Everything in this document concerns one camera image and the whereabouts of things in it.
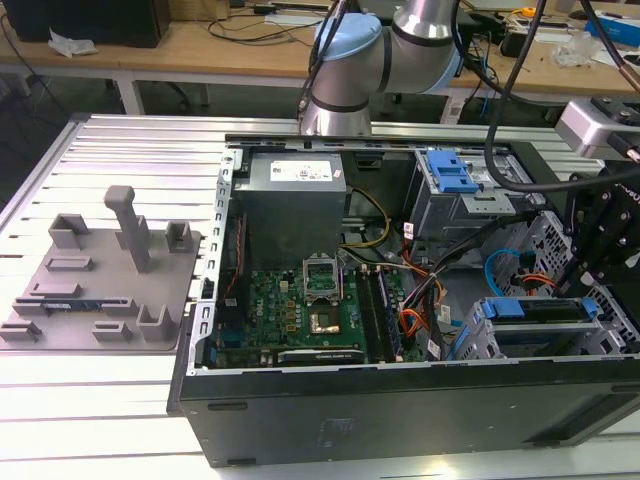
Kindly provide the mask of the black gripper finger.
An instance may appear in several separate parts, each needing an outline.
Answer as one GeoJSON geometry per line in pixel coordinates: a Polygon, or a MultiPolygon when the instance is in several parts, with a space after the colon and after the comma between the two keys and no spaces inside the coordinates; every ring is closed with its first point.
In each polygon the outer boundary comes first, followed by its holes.
{"type": "Polygon", "coordinates": [[[601,280],[607,221],[614,194],[610,184],[574,189],[567,194],[563,228],[571,239],[571,258],[556,282],[560,297],[583,296],[586,287],[601,280]]]}
{"type": "Polygon", "coordinates": [[[639,252],[617,252],[595,267],[594,278],[603,285],[639,282],[639,252]]]}

